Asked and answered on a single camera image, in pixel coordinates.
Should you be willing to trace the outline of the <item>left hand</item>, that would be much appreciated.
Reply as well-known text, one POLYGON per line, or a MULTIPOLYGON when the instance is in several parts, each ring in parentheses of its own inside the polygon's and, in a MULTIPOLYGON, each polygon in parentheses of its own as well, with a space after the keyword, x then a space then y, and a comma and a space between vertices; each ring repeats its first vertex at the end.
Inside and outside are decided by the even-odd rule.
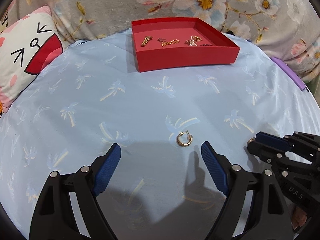
POLYGON ((300 207, 297 205, 295 206, 293 210, 293 214, 291 217, 291 223, 293 230, 297 230, 304 226, 304 224, 307 221, 307 214, 305 211, 303 211, 300 207))

